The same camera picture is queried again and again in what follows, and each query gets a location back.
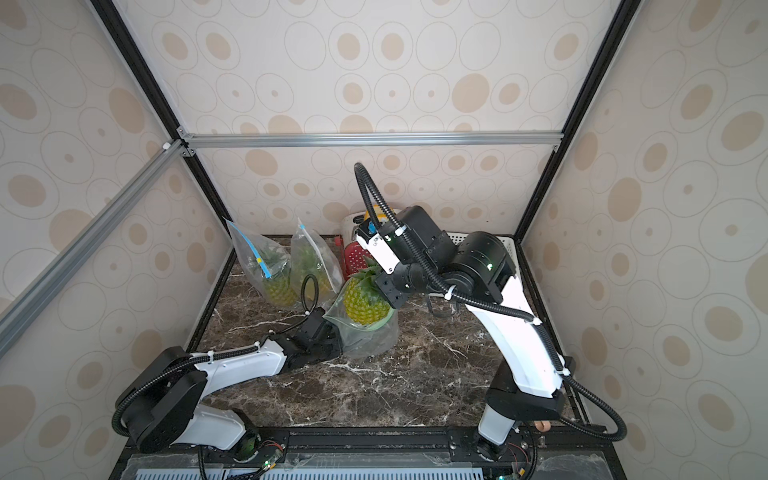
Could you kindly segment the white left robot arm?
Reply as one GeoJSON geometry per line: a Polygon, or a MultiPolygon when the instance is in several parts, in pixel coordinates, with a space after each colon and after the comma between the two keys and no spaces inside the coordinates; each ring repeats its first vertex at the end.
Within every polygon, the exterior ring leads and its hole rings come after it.
{"type": "Polygon", "coordinates": [[[291,373],[340,357],[341,335],[319,306],[319,282],[301,285],[304,318],[252,345],[216,352],[162,351],[115,402],[113,431],[142,453],[172,445],[215,448],[235,461],[253,460],[265,439],[247,415],[203,404],[207,396],[258,378],[291,373]]]}

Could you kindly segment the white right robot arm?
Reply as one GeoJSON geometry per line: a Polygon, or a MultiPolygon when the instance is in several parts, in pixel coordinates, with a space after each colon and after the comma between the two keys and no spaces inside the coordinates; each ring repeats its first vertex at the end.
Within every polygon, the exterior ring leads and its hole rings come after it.
{"type": "Polygon", "coordinates": [[[555,420],[609,442],[626,438],[623,418],[567,368],[547,327],[528,304],[513,255],[496,236],[476,231],[455,243],[422,207],[395,212],[362,163],[355,164],[354,174],[369,215],[355,231],[357,243],[370,255],[368,267],[353,277],[361,288],[361,304],[382,299],[399,309],[413,294],[463,304],[503,355],[477,427],[484,457],[497,457],[509,434],[527,422],[555,420]],[[563,386],[607,414],[615,431],[597,431],[566,419],[563,386]]]}

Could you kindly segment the pineapple from green bag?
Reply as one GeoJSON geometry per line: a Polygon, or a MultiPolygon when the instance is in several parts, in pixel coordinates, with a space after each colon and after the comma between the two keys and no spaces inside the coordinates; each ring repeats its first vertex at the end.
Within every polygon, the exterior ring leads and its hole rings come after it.
{"type": "Polygon", "coordinates": [[[362,326],[384,320],[392,310],[375,280],[382,273],[378,266],[369,266],[352,274],[344,287],[342,302],[347,317],[362,326]]]}

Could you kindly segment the green printed zip-top bag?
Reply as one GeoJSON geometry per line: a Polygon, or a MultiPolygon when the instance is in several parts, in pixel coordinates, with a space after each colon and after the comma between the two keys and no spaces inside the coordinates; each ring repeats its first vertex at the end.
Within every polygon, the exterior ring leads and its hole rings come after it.
{"type": "Polygon", "coordinates": [[[344,287],[325,313],[325,318],[339,329],[343,355],[350,359],[362,359],[381,355],[393,348],[400,333],[396,310],[392,308],[384,320],[373,325],[359,325],[351,321],[345,312],[342,302],[344,287]]]}

